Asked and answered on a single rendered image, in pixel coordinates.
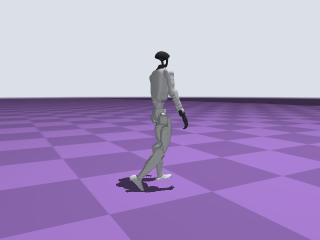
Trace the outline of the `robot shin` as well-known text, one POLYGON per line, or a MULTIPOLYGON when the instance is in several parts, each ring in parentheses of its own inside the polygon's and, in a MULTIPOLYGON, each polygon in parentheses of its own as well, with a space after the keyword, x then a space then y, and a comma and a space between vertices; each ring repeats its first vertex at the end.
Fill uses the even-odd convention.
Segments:
MULTIPOLYGON (((152 146, 153 147, 153 146, 152 146)), ((152 151, 152 155, 153 155, 153 151, 152 151)), ((159 162, 159 164, 156 166, 156 171, 157 171, 157 176, 159 178, 161 178, 163 176, 163 161, 164 161, 164 158, 159 162)))
POLYGON ((138 175, 139 179, 137 179, 141 182, 141 180, 159 164, 164 156, 164 151, 160 148, 157 149, 153 155, 149 156, 148 160, 145 162, 144 168, 138 175))

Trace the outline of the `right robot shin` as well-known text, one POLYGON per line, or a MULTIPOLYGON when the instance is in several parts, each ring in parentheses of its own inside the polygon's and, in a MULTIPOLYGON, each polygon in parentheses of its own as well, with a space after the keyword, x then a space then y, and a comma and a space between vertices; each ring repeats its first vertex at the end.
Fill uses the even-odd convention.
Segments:
POLYGON ((157 149, 153 155, 149 156, 148 160, 145 162, 144 168, 138 175, 139 179, 137 179, 141 182, 141 180, 159 164, 164 156, 164 151, 160 148, 157 149))

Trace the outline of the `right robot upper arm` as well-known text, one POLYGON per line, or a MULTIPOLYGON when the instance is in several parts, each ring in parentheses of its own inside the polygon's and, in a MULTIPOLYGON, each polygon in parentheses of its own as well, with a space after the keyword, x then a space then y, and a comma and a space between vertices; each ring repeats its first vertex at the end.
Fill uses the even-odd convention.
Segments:
POLYGON ((170 97, 174 97, 174 89, 175 89, 175 82, 174 82, 174 72, 172 70, 163 70, 163 75, 166 78, 167 86, 169 89, 168 95, 170 97))

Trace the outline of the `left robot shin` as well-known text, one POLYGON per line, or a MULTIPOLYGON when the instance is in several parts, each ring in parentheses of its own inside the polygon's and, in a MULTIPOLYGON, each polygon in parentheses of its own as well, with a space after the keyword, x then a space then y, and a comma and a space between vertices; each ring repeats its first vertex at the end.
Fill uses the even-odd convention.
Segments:
MULTIPOLYGON (((153 146, 152 146, 153 147, 153 146)), ((153 151, 152 151, 152 155, 153 155, 153 151)), ((161 178, 163 176, 163 161, 164 161, 164 158, 159 162, 159 164, 156 166, 156 171, 157 171, 157 176, 159 178, 161 178)))

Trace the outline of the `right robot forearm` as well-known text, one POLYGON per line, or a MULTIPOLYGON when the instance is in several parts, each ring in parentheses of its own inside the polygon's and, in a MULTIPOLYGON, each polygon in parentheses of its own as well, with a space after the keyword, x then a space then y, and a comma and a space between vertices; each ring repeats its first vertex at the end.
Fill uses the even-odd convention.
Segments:
POLYGON ((175 105, 175 107, 177 109, 177 113, 179 114, 179 110, 181 110, 182 113, 184 113, 184 109, 182 108, 182 104, 180 102, 178 91, 176 89, 174 89, 174 95, 175 95, 175 97, 172 98, 172 101, 174 102, 174 105, 175 105))

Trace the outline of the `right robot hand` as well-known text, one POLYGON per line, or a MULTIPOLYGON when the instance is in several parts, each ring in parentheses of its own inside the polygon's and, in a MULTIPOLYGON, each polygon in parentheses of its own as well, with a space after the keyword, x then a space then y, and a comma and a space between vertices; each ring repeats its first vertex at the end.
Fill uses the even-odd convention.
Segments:
POLYGON ((182 116, 182 120, 184 122, 184 128, 183 129, 186 129, 188 127, 188 120, 187 120, 187 117, 185 116, 185 112, 183 113, 181 110, 178 111, 179 115, 182 116))

